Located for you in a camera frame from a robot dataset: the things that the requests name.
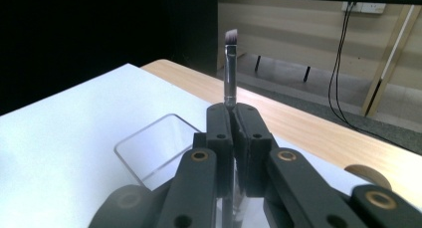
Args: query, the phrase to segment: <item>metal ferrule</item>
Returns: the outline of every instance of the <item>metal ferrule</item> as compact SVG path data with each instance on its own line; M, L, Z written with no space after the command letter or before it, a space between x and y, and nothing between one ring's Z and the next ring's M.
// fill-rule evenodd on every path
M236 105L236 45L226 46L224 64L224 105L231 109Z

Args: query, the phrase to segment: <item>cable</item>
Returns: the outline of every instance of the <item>cable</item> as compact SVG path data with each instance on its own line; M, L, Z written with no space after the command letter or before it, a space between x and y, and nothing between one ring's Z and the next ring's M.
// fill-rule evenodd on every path
M343 25L342 25L342 30L341 30L340 42L338 44L338 49L337 49L337 57L335 59L334 69L332 70L332 75L331 75L331 79L329 80L329 86L328 86L328 103L329 103L329 107L331 108L331 110L335 114L335 116L337 116L341 121L343 121L344 123L346 123L352 129L354 129L356 131L359 131L359 132L365 132L365 133L371 134L371 135L376 136L376 137L378 137L378 138L380 138L380 139L382 139L384 141L387 141L387 142L389 142L391 144L394 144L394 145L396 145L398 147L401 147L401 148L406 149L408 151L414 152L414 151L412 151L412 150L410 150L410 149L408 149L408 148L406 148L406 147L398 144L397 142L394 142L394 141L392 141L392 140L390 140L390 139L388 139L388 138L386 138L384 136L381 136L381 135L376 134L376 133L374 133L372 131L362 129L360 127L357 127L357 126L351 124L347 120L347 118L345 117L344 113L341 110L341 107L340 107L340 104L339 104L339 99L338 99L338 71L339 71L340 62L341 62L342 46L344 44L345 34L347 32L348 19L350 17L351 10L353 9L353 7L354 7L355 4L356 4L355 2L349 2L347 4L347 8L346 8L346 10L344 12L344 19L343 19ZM333 106L331 104L331 96L330 96L330 94L331 94L331 85L332 85L332 79L334 77L334 74L335 74L335 101L336 101L336 104L337 104L337 107L338 107L338 111L340 112L340 114L338 114L338 113L335 112L335 110L334 110L334 108L333 108Z

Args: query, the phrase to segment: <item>white tabletop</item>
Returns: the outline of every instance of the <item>white tabletop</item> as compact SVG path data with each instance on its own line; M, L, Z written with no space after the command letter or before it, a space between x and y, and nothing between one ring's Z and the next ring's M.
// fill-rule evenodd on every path
M88 227L114 190L133 183L114 146L166 114L205 131L209 106L127 64L0 116L0 227ZM366 183L276 140L302 152L344 193Z

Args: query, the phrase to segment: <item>white wall socket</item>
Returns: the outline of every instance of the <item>white wall socket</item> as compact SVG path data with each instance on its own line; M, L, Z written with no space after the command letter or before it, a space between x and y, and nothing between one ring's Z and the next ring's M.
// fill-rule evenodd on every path
M341 6L341 11L345 11L347 8L348 2L343 2ZM353 6L351 12L360 12L360 13L373 13L373 14L382 14L385 9L385 3L367 3L367 2L357 2Z

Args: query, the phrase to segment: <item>brush bristle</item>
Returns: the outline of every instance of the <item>brush bristle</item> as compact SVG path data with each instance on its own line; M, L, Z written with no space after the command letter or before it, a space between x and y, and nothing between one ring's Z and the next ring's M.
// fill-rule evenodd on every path
M226 32L226 45L237 45L237 29Z

